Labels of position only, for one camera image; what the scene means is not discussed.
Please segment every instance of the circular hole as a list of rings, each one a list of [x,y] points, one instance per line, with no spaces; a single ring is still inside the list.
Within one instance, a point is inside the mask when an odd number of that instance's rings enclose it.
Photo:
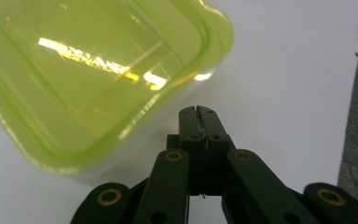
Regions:
[[[117,203],[121,198],[121,193],[117,189],[106,189],[98,195],[97,201],[102,206],[109,206]]]
[[[252,159],[252,155],[247,151],[237,151],[235,156],[241,161],[249,161]]]
[[[179,161],[182,159],[182,154],[179,152],[169,152],[167,155],[165,155],[165,158],[167,158],[168,161]]]
[[[151,220],[153,224],[163,224],[167,221],[167,216],[164,213],[157,212],[152,215]]]
[[[301,223],[301,219],[293,214],[293,213],[286,213],[284,214],[284,220],[286,220],[287,223],[290,223],[290,224],[299,224]]]
[[[331,192],[323,192],[322,195],[323,195],[322,197],[324,197],[326,200],[330,202],[334,202],[334,203],[339,202],[339,198],[336,194],[333,194]]]
[[[334,206],[342,206],[345,204],[344,198],[342,198],[342,196],[334,190],[319,189],[317,193],[319,198],[321,198],[325,203],[329,203]]]
[[[109,202],[113,201],[117,197],[117,194],[115,192],[107,192],[103,195],[103,201]]]

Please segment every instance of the white surface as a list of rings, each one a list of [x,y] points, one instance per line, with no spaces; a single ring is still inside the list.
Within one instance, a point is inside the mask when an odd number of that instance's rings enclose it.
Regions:
[[[257,153],[290,188],[336,185],[358,62],[358,1],[209,2],[230,17],[235,45],[218,74],[176,109],[214,109],[236,146]],[[177,133],[175,114],[142,154],[86,181],[36,170],[0,126],[0,223],[69,223],[96,186],[132,187],[147,177],[168,133]],[[192,199],[189,223],[225,223],[220,200]]]

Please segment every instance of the white table surface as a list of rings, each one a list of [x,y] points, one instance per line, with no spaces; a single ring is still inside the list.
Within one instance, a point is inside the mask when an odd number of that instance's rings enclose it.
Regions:
[[[233,50],[217,74],[142,142],[147,153],[116,162],[109,175],[56,176],[34,168],[0,126],[0,223],[69,223],[89,192],[146,178],[176,112],[214,109],[238,148],[257,153],[286,186],[337,184],[358,58],[358,0],[210,0],[231,19]],[[189,223],[225,223],[218,197],[194,197]]]

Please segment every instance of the plastic container lid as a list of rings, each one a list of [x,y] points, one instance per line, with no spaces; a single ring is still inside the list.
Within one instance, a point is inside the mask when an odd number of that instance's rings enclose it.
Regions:
[[[233,43],[202,1],[0,1],[0,121],[35,166],[91,167]]]

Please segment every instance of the yellow plastic container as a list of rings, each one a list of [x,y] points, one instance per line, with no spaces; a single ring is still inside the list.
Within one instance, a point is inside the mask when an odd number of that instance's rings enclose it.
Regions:
[[[76,173],[232,43],[200,0],[0,0],[0,121],[32,164]]]

